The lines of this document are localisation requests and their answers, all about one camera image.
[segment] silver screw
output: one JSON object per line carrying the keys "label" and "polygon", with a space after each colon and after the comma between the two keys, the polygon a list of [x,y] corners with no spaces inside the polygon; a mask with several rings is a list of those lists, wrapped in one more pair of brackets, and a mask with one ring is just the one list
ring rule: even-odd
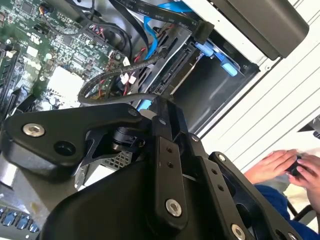
{"label": "silver screw", "polygon": [[199,138],[197,136],[192,135],[191,138],[192,138],[193,141],[199,142]]}
{"label": "silver screw", "polygon": [[31,137],[41,137],[45,134],[44,127],[36,123],[28,123],[23,126],[22,130]]}
{"label": "silver screw", "polygon": [[174,199],[168,199],[165,202],[165,208],[174,217],[180,217],[182,214],[180,204]]}
{"label": "silver screw", "polygon": [[159,122],[162,123],[163,125],[167,125],[167,124],[166,124],[166,121],[163,120],[162,118],[159,118]]}
{"label": "silver screw", "polygon": [[295,235],[293,235],[291,232],[288,232],[288,235],[290,237],[291,240],[297,240],[297,238],[295,237]]}
{"label": "silver screw", "polygon": [[129,114],[131,114],[132,116],[136,117],[138,116],[137,112],[135,110],[129,109]]}
{"label": "silver screw", "polygon": [[231,230],[238,240],[246,240],[246,235],[244,231],[237,224],[232,224]]}
{"label": "silver screw", "polygon": [[120,54],[116,54],[115,55],[115,59],[119,61],[121,59],[121,55]]}
{"label": "silver screw", "polygon": [[218,155],[218,158],[219,158],[222,162],[225,162],[225,161],[226,161],[225,157],[224,157],[223,155],[221,155],[221,154]]}

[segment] blue sleeve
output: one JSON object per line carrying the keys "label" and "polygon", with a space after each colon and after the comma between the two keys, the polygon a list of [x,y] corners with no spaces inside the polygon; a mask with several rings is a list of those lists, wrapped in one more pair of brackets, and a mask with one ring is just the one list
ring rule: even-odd
{"label": "blue sleeve", "polygon": [[319,234],[307,227],[306,225],[290,220],[288,213],[288,200],[272,187],[265,185],[255,185],[258,191],[269,201],[269,203],[289,222],[303,240],[320,240]]}

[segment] green circuit board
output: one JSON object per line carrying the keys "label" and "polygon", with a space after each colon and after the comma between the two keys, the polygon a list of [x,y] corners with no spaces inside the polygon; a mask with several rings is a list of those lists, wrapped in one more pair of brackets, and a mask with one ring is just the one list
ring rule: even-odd
{"label": "green circuit board", "polygon": [[[24,87],[40,98],[57,67],[86,81],[110,69],[111,63],[112,66],[122,64],[125,56],[107,43],[96,41],[93,31],[76,37],[51,31],[39,11],[42,2],[1,0],[0,3],[0,43],[19,49],[18,53],[11,52],[19,54],[14,87]],[[65,34],[76,33],[81,27],[56,9],[47,14],[47,19]]]}

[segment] black object in hand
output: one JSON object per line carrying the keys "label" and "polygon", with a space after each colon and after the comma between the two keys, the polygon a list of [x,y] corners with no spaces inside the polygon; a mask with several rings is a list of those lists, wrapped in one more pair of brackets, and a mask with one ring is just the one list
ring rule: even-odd
{"label": "black object in hand", "polygon": [[294,176],[294,177],[299,177],[299,176],[301,176],[300,172],[298,172],[298,170],[297,170],[297,167],[298,167],[298,166],[300,166],[300,167],[302,167],[302,168],[305,169],[305,167],[304,167],[303,165],[301,165],[301,164],[299,164],[299,163],[297,162],[299,159],[301,159],[301,156],[300,156],[300,155],[297,155],[297,156],[296,156],[296,161],[295,161],[290,167],[288,167],[288,168],[285,170],[286,172],[290,173],[290,174],[291,174],[292,176]]}

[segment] black mounting arm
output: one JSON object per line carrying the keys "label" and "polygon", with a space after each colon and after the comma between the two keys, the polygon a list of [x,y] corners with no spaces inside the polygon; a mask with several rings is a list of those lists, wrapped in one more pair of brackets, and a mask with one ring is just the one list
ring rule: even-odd
{"label": "black mounting arm", "polygon": [[[161,97],[143,115],[125,103],[14,115],[0,147],[0,181],[40,225],[39,240],[301,240]],[[121,151],[131,164],[76,192],[80,166]]]}

